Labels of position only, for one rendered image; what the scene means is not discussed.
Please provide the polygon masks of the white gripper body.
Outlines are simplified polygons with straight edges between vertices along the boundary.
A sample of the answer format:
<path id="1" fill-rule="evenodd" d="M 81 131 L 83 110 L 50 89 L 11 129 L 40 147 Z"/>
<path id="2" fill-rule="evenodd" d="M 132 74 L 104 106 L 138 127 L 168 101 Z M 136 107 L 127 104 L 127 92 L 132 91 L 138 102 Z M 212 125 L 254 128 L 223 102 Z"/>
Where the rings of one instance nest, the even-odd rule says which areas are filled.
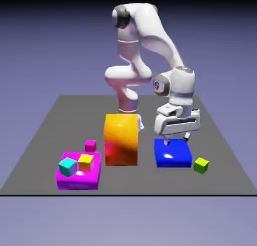
<path id="1" fill-rule="evenodd" d="M 191 111 L 187 118 L 178 118 L 176 116 L 164 116 L 158 114 L 155 119 L 154 130 L 158 135 L 171 135 L 183 132 L 196 131 L 200 128 L 200 110 Z"/>

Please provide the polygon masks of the small green cube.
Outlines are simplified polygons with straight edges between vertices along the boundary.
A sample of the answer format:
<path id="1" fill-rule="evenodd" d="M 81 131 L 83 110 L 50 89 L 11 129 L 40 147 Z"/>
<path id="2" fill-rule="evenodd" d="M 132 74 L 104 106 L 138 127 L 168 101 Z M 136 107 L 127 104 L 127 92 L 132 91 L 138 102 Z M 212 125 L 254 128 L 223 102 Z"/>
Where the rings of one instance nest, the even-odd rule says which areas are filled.
<path id="1" fill-rule="evenodd" d="M 194 171 L 203 174 L 208 169 L 209 161 L 199 157 L 194 162 Z"/>

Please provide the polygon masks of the small magenta cube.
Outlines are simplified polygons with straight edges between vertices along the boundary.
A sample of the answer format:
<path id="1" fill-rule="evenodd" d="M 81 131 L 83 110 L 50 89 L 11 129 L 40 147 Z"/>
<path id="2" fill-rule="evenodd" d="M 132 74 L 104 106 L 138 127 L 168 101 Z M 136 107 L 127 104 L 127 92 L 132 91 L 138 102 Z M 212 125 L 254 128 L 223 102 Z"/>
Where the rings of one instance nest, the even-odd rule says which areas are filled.
<path id="1" fill-rule="evenodd" d="M 84 144 L 84 149 L 86 152 L 94 152 L 97 149 L 96 140 L 86 140 Z"/>

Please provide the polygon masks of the small yellow cube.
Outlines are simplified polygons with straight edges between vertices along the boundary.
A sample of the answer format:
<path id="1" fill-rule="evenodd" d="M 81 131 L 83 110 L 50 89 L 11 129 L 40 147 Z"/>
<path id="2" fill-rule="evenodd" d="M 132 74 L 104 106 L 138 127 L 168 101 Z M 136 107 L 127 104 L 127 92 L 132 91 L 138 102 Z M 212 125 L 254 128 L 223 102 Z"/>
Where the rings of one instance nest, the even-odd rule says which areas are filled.
<path id="1" fill-rule="evenodd" d="M 84 172 L 90 172 L 93 166 L 94 156 L 91 154 L 81 154 L 78 159 L 78 169 Z"/>

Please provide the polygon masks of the small cyan cube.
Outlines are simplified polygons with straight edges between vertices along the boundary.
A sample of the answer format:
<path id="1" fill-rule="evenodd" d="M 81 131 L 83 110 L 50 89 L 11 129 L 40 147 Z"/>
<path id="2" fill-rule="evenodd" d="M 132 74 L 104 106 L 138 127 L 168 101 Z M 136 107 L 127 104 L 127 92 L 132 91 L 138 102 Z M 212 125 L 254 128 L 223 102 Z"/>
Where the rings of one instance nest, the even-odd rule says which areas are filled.
<path id="1" fill-rule="evenodd" d="M 66 157 L 58 163 L 60 173 L 70 177 L 77 172 L 77 162 L 74 159 Z"/>

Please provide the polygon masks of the large blue box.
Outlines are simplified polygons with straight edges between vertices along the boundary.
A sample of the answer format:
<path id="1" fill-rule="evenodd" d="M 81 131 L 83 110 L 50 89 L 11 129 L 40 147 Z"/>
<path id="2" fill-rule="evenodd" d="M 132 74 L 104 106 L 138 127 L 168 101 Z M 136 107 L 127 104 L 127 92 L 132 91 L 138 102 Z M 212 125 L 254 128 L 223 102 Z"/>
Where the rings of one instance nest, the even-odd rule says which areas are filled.
<path id="1" fill-rule="evenodd" d="M 169 139 L 169 144 L 163 138 L 155 138 L 154 151 L 158 168 L 190 168 L 192 154 L 183 139 Z"/>

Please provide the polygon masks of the large orange box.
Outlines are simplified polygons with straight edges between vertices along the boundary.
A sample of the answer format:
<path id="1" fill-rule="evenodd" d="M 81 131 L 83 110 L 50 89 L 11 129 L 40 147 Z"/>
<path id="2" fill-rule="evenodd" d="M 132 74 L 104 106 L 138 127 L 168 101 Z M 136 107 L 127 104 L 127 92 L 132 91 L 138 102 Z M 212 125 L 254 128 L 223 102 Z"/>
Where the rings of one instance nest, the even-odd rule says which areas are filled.
<path id="1" fill-rule="evenodd" d="M 137 114 L 106 114 L 104 151 L 106 166 L 137 166 Z"/>

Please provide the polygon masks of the large magenta box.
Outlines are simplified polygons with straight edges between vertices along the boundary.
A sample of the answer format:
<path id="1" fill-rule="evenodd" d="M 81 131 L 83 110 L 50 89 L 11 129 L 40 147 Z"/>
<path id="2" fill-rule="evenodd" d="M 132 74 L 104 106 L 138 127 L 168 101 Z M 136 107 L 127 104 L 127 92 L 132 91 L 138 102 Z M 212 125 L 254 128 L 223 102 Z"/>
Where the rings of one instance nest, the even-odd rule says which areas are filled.
<path id="1" fill-rule="evenodd" d="M 98 183 L 101 170 L 100 152 L 63 152 L 61 161 L 71 158 L 78 162 L 82 154 L 93 155 L 93 167 L 91 171 L 80 171 L 77 164 L 77 172 L 67 177 L 60 172 L 59 167 L 56 171 L 56 182 L 59 190 L 98 190 Z"/>

